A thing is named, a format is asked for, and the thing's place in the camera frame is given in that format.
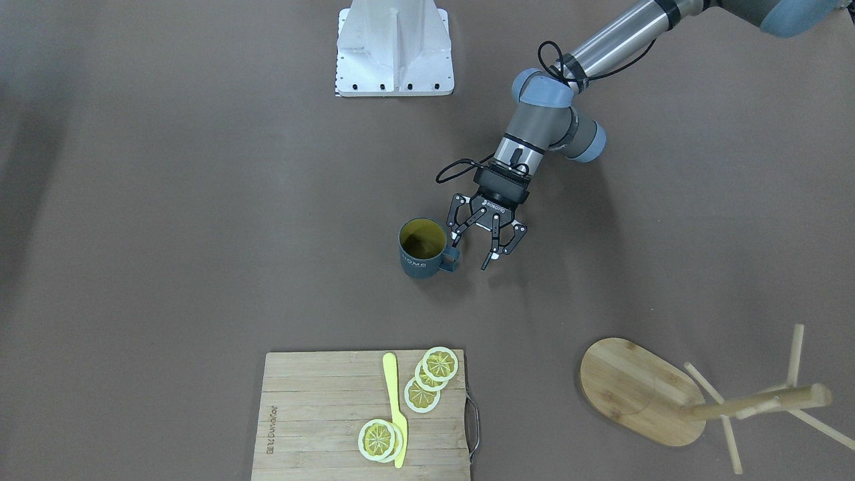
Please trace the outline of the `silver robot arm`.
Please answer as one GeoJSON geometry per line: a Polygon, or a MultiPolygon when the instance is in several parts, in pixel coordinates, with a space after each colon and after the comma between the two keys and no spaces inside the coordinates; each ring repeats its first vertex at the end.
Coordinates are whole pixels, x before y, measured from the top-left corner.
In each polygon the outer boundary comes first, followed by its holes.
{"type": "Polygon", "coordinates": [[[556,49],[553,64],[541,63],[516,76],[511,88],[515,114],[494,153],[479,162],[462,158],[464,173],[474,173],[477,191],[452,198],[446,219],[457,260],[464,232],[486,229],[491,244],[486,262],[510,255],[526,225],[515,212],[528,198],[528,187],[547,152],[590,162],[607,145],[607,133],[573,106],[574,97],[597,80],[622,72],[650,51],[658,36],[687,17],[721,8],[775,37],[809,30],[836,9],[853,10],[842,1],[639,1],[571,52],[556,49]]]}

